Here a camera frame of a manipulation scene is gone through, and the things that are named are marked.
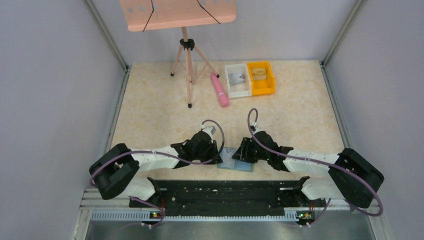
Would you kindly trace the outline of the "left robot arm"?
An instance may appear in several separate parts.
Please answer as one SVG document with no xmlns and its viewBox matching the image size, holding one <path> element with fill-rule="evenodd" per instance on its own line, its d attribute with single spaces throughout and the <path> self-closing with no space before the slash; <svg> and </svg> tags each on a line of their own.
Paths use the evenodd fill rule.
<svg viewBox="0 0 424 240">
<path fill-rule="evenodd" d="M 132 149 L 119 143 L 90 166 L 90 183 L 104 200 L 123 194 L 147 201 L 160 188 L 150 177 L 137 178 L 137 173 L 174 170 L 191 164 L 217 165 L 223 161 L 220 154 L 213 132 L 207 128 L 191 139 L 151 150 Z"/>
</svg>

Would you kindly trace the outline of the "green card holder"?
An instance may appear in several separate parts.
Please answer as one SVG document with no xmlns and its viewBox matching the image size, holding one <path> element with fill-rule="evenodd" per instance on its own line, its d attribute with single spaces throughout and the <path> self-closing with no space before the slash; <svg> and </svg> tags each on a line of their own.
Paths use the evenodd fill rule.
<svg viewBox="0 0 424 240">
<path fill-rule="evenodd" d="M 222 162 L 217 165 L 217 168 L 231 171 L 253 172 L 254 167 L 252 163 L 232 158 L 235 153 L 235 148 L 224 147 L 220 154 Z"/>
</svg>

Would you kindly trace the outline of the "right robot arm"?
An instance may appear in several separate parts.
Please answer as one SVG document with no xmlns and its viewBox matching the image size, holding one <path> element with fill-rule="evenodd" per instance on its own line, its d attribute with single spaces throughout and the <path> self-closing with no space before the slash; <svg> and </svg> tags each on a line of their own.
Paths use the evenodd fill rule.
<svg viewBox="0 0 424 240">
<path fill-rule="evenodd" d="M 382 203 L 377 192 L 384 175 L 352 148 L 333 154 L 305 152 L 279 146 L 259 130 L 243 138 L 232 158 L 251 164 L 264 160 L 277 171 L 306 174 L 299 188 L 309 200 L 345 200 L 360 209 Z"/>
</svg>

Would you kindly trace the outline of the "silver credit card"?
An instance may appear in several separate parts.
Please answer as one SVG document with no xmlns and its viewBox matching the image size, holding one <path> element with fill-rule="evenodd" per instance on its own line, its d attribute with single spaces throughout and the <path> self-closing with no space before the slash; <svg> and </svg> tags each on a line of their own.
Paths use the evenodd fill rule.
<svg viewBox="0 0 424 240">
<path fill-rule="evenodd" d="M 228 82 L 230 86 L 244 83 L 246 81 L 244 73 L 230 73 L 228 74 Z"/>
<path fill-rule="evenodd" d="M 234 169 L 236 166 L 235 160 L 232 156 L 236 153 L 235 148 L 225 147 L 221 152 L 222 163 L 219 165 L 223 169 Z"/>
</svg>

